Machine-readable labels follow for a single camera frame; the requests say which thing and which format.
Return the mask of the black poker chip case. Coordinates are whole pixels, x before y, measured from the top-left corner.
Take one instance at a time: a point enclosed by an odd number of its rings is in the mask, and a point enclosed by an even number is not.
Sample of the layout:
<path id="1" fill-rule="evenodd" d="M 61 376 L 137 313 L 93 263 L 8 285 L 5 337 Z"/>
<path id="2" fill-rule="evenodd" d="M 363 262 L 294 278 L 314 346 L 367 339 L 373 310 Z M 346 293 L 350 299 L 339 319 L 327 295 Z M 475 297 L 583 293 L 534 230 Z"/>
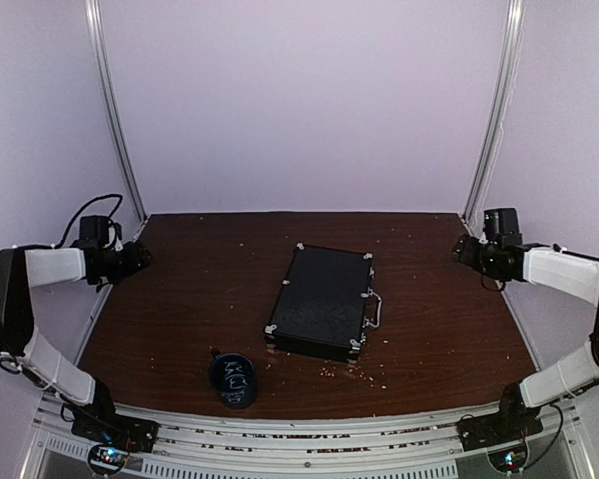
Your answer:
<path id="1" fill-rule="evenodd" d="M 373 254 L 296 244 L 272 314 L 269 350 L 356 364 L 366 331 L 381 326 Z"/>

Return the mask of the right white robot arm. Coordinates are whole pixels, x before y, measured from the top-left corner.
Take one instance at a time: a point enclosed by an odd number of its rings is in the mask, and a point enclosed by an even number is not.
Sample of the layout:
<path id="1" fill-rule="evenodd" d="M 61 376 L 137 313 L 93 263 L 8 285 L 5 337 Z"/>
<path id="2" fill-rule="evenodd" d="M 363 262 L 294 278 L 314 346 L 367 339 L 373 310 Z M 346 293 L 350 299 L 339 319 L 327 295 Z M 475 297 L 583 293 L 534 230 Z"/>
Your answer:
<path id="1" fill-rule="evenodd" d="M 468 416 L 457 424 L 467 449 L 536 434 L 542 429 L 543 407 L 599 384 L 599 257 L 557 244 L 525 242 L 514 208 L 485 210 L 481 235 L 462 235 L 452 257 L 500 287 L 516 282 L 548 289 L 595 313 L 592 331 L 581 346 L 506 386 L 493 413 Z"/>

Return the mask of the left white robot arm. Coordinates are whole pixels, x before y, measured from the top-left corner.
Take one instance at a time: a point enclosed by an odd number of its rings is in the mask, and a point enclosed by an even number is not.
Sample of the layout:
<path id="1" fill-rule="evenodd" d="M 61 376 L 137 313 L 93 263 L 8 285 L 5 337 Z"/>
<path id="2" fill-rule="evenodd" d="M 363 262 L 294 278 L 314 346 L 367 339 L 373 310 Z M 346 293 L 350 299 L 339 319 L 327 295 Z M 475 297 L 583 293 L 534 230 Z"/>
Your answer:
<path id="1" fill-rule="evenodd" d="M 148 249 L 138 240 L 124 240 L 121 226 L 105 215 L 81 217 L 71 243 L 0 250 L 0 366 L 54 394 L 103 443 L 117 441 L 127 429 L 125 421 L 108 387 L 44 336 L 36 318 L 37 293 L 69 283 L 95 290 L 116 286 L 151 262 Z"/>

